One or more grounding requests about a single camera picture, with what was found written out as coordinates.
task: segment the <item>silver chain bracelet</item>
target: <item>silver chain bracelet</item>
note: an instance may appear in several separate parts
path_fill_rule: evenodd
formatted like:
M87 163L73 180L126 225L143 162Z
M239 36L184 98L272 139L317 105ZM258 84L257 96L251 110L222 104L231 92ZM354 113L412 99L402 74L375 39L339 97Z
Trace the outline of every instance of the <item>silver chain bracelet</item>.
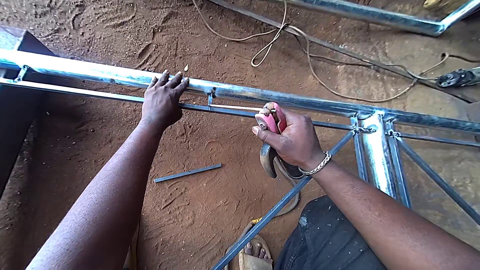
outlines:
M326 154L324 160L322 160L322 162L320 162L320 164L318 164L317 168L311 170L311 171L304 171L302 169L300 169L299 167L299 171L305 175L311 175L311 174L314 174L314 173L317 173L319 172L321 169L323 169L323 167L325 167L325 165L327 164L327 162L330 160L330 158L332 157L332 155L330 155L330 153L328 153L328 151L325 151L324 152Z

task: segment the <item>wire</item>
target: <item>wire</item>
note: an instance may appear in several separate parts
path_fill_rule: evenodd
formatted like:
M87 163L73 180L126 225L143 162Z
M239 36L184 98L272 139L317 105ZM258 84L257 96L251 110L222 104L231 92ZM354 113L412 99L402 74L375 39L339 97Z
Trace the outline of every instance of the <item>wire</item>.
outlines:
M205 19L204 15L202 14L200 8L198 7L197 3L195 2L195 0L192 0L193 4L195 5L195 8L197 9L201 19L203 20L203 22L205 23L205 26L212 32L214 33L215 35L219 36L219 37L222 37L222 38L225 38L227 40L231 40L231 41L236 41L236 42L243 42L245 40L248 40L248 39L251 39L251 38L254 38L254 37L259 37L259 36L265 36L265 35L269 35L273 32L275 32L276 30L271 30L271 31L268 31L268 32L263 32L263 33L258 33L258 34L254 34L254 35L251 35L251 36L248 36L248 37L245 37L245 38L230 38L230 37L226 37L218 32L216 32L212 27L210 27L210 25L208 24L207 20ZM260 49L253 57L252 57L252 60L250 61L250 64L253 66L253 67L258 67L260 66L264 60L266 59L266 57L268 56L268 53L270 52L270 49L272 48L273 46L273 43L275 43L275 41L280 37L280 34L281 32L285 29L285 28L290 28L292 30L294 30L295 32L297 32L299 35L303 36L305 38L305 41L306 41L306 46L305 48L302 48L302 43L301 41L299 40L299 38L296 36L296 35L293 35L295 37L295 39L298 41L298 43L300 44L300 48L301 50L307 55L307 60L308 60L308 66L310 68L310 71L312 73L312 75L314 76L314 78L320 83L320 85L322 85L323 87L325 87L325 89L327 89L328 91L330 91L331 93L339 96L339 97L343 97L343 98L348 98L348 99L354 99L354 100L360 100L360 101L366 101L366 102L372 102L372 103L379 103L379 102L386 102L386 101L390 101L390 100L393 100L403 94L405 94L407 91L409 91L415 84L418 80L426 80L426 81L434 81L436 79L438 79L438 77L433 77L433 78L427 78L427 77L422 77L423 74L427 73L428 71L436 68L437 66L441 65L442 63L444 63L449 57L455 57L455 58L459 58L459 59L462 59L462 60L465 60L465 61L468 61L468 62L474 62L474 63L477 63L477 62L480 62L480 60L468 60L464 57L461 57L461 56L457 56L457 55L449 55L448 53L442 53L442 56L441 56L441 60L435 64L434 66L428 68L427 70L419 73L418 75L414 74L412 71L410 71L408 68L406 68L404 65L399 65L399 64L384 64L384 65L387 65L387 66L395 66L395 67L399 67L401 69L403 69L405 72L407 72L410 76L412 76L413 78L413 81L412 83L407 86L404 90L402 90L400 93L392 96L392 97L389 97L389 98L384 98L384 99L367 99L367 98L359 98L359 97L351 97L351 96L347 96L347 95L344 95L344 94L341 94L335 90L333 90L332 88L330 88L327 84L325 84L317 75L317 73L315 72L315 70L313 69L312 67L312 57L315 57L315 58L322 58L324 60L328 60L328 61L332 61L332 62L337 62L337 63L340 63L340 64L344 64L344 65L353 65L353 66L364 66L364 67L373 67L373 66L378 66L378 65L375 65L375 64L372 64L372 63L350 63L350 62L345 62L345 61L340 61L340 60L336 60L336 59L333 59L333 58L329 58L327 56L323 56L323 55L316 55L316 54L310 54L310 40L307 36L306 33L304 33L302 30L298 29L297 27L295 26L292 26L292 25L289 25L288 23L285 22L286 20L286 17L287 17L287 1L286 0L283 0L283 4L284 4L284 12L283 12L283 20L282 20L282 24L280 25L279 29L277 30L274 38L272 39L272 41L270 41L267 45L265 45L262 49ZM266 53L265 55L263 56L262 60L258 63L258 64L255 64L255 60L257 59L257 57L264 51L266 50Z

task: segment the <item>fingernail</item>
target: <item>fingernail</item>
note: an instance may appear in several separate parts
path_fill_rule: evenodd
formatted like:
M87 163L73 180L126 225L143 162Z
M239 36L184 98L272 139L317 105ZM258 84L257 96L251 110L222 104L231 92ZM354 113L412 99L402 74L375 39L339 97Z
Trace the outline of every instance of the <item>fingernail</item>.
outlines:
M253 132L253 134L255 134L255 136L258 135L258 132L259 132L259 131L260 131L260 129L258 128L258 126L252 127L252 132Z

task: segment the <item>hand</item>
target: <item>hand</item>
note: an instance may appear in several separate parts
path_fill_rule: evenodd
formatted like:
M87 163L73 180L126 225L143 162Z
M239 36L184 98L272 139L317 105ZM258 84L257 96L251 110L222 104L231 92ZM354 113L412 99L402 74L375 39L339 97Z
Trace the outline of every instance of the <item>hand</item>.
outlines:
M306 171L315 169L322 162L325 154L318 142L317 133L309 116L299 115L282 109L287 120L287 127L281 135L252 127L252 132L264 143L275 148L287 163Z
M163 130L182 117L178 102L189 85L188 78L181 82L181 72L178 72L170 81L168 78L168 70L163 72L160 79L152 78L152 82L145 91L142 106L141 122L155 125Z

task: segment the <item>dark clothing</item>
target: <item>dark clothing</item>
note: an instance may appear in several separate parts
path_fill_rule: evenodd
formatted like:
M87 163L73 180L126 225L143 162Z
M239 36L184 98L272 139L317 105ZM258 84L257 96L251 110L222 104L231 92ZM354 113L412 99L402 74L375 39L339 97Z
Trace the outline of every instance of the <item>dark clothing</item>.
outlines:
M328 196L310 201L283 246L275 270L386 269Z

